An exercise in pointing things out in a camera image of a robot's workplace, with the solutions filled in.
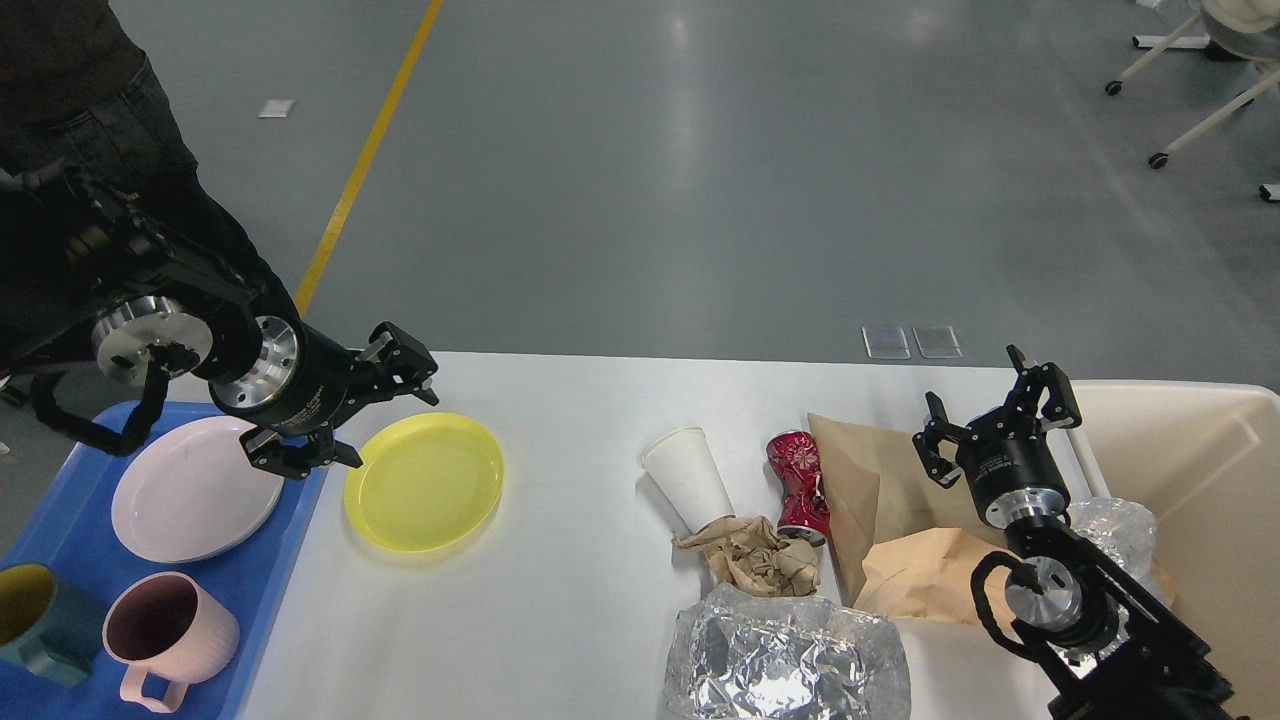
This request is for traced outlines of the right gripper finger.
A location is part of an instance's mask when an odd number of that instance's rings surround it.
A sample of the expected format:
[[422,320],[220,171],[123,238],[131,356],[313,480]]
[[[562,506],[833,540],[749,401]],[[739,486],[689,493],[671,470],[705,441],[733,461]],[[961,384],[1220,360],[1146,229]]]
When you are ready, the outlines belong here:
[[1048,433],[1075,429],[1083,415],[1066,373],[1055,363],[1029,363],[1016,346],[1006,354],[1016,373],[1012,388],[995,410],[995,428],[1004,433]]
[[941,452],[943,442],[961,448],[969,442],[969,429],[951,423],[943,400],[934,392],[924,395],[928,418],[919,433],[911,437],[922,466],[928,478],[938,487],[950,489],[963,475],[956,461],[946,459]]

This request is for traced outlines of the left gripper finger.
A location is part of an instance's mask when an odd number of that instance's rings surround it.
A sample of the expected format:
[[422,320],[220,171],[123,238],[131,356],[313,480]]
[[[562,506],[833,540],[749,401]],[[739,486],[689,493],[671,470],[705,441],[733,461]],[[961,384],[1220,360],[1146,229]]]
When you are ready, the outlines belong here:
[[339,442],[329,425],[305,438],[288,438],[268,428],[253,428],[239,436],[239,446],[252,468],[292,480],[303,480],[314,469],[333,464],[347,468],[364,465],[358,451]]
[[439,370],[428,347],[392,322],[371,331],[364,348],[348,348],[352,357],[346,401],[355,407],[388,402],[412,395],[435,407],[440,398],[433,389]]

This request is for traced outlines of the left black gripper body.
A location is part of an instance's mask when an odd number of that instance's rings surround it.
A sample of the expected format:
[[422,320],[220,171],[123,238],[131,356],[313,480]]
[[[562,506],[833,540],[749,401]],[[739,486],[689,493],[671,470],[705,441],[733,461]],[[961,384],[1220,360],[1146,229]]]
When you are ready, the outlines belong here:
[[314,433],[344,406],[358,355],[302,322],[255,320],[260,348],[243,374],[210,384],[215,406],[284,437]]

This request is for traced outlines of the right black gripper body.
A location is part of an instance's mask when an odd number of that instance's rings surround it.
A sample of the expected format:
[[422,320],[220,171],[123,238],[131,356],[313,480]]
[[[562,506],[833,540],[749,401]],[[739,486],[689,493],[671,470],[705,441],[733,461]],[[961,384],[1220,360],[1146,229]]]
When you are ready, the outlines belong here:
[[1038,419],[979,416],[957,447],[979,519],[1007,528],[1025,518],[1061,518],[1071,498]]

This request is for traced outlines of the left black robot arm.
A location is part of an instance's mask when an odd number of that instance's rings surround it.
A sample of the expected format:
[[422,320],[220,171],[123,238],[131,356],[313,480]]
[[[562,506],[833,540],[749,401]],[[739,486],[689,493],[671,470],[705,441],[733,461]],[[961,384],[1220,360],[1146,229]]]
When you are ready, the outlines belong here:
[[358,468],[335,432],[412,395],[431,406],[438,365],[398,325],[348,348],[268,297],[268,274],[192,238],[83,167],[3,181],[3,375],[27,375],[52,430],[124,457],[148,438],[170,383],[205,380],[248,424],[248,462],[303,479]]

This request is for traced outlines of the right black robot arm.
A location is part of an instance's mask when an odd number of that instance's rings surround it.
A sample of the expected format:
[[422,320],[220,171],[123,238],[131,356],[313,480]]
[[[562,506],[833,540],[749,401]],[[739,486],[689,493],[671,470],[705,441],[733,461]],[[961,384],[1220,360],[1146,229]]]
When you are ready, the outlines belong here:
[[929,392],[911,439],[925,475],[946,489],[964,480],[980,521],[1004,534],[1005,550],[970,575],[980,625],[1050,679],[1055,719],[1225,719],[1234,689],[1210,646],[1070,524],[1047,443],[1082,424],[1068,375],[1006,351],[1016,379],[1001,405],[959,425]]

